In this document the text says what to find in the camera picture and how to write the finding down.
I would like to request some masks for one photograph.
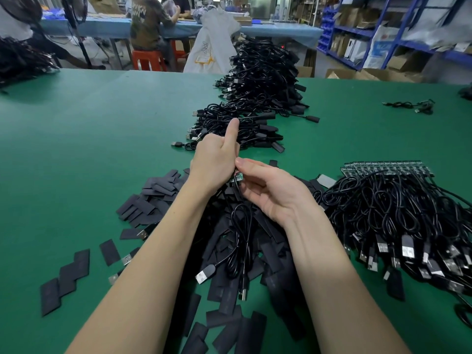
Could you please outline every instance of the person in camouflage shirt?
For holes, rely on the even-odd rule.
[[[172,72],[177,71],[174,51],[161,36],[159,27],[161,22],[164,27],[173,26],[179,15],[179,6],[174,16],[170,17],[158,0],[133,0],[130,31],[133,48],[139,51],[160,51]]]

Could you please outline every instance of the left hand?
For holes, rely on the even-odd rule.
[[[235,171],[235,159],[239,155],[238,131],[239,119],[234,118],[224,137],[210,133],[197,145],[188,180],[203,189],[206,196],[215,194]]]

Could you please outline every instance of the camouflage shirt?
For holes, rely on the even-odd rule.
[[[133,0],[130,31],[133,47],[141,50],[156,49],[161,22],[164,27],[174,24],[158,0]]]

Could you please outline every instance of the green tabletop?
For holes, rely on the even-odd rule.
[[[192,153],[170,143],[184,140],[195,121],[192,111],[220,101],[212,87],[216,78],[64,69],[0,94],[0,353],[65,351],[108,291],[108,277],[122,268],[107,267],[98,245],[112,238],[122,256],[140,245],[118,239],[128,225],[115,210],[148,177],[188,167]],[[278,160],[306,179],[319,173],[337,178],[350,161],[422,160],[440,186],[472,199],[472,103],[459,98],[459,87],[313,78],[300,83],[307,87],[307,114],[320,123],[279,117],[270,124],[285,137],[286,151],[252,148],[242,156]],[[381,104],[427,99],[436,102],[432,116]],[[62,298],[61,308],[41,318],[39,286],[86,248],[90,275]],[[470,352],[472,335],[455,316],[451,294],[404,274],[401,303],[387,296],[380,273],[354,265],[414,353]],[[203,298],[195,319],[202,323],[205,312],[218,307],[206,301],[208,288],[196,288]],[[312,329],[306,339],[291,340],[259,284],[251,285],[243,304],[245,316],[253,310],[268,316],[263,353],[317,351]],[[209,331],[210,353],[220,331]]]

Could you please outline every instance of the person's left arm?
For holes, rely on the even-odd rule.
[[[79,331],[66,354],[162,353],[180,277],[205,206],[235,170],[239,121],[198,144],[166,215]]]
[[[180,18],[190,17],[190,3],[188,0],[183,0],[182,11],[184,12],[180,14]]]

